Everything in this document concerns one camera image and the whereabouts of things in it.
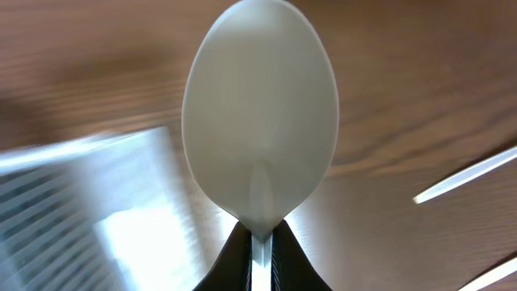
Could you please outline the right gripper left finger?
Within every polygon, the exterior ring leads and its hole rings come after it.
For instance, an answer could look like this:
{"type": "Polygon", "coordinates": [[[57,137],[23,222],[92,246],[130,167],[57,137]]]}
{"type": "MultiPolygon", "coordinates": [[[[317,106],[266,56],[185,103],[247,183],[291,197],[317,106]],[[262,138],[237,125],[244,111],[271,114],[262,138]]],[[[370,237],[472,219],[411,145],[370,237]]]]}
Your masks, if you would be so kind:
{"type": "Polygon", "coordinates": [[[237,222],[215,263],[194,291],[250,291],[251,232],[237,222]]]}

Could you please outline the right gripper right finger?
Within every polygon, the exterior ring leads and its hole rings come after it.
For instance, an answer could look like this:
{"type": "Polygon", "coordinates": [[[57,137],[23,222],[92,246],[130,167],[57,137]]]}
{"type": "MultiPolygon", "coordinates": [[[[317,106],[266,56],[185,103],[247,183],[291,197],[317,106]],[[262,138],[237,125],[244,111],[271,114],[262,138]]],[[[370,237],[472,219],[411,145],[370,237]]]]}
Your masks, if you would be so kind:
{"type": "Polygon", "coordinates": [[[331,291],[318,275],[285,220],[273,230],[271,289],[274,291],[331,291]]]}

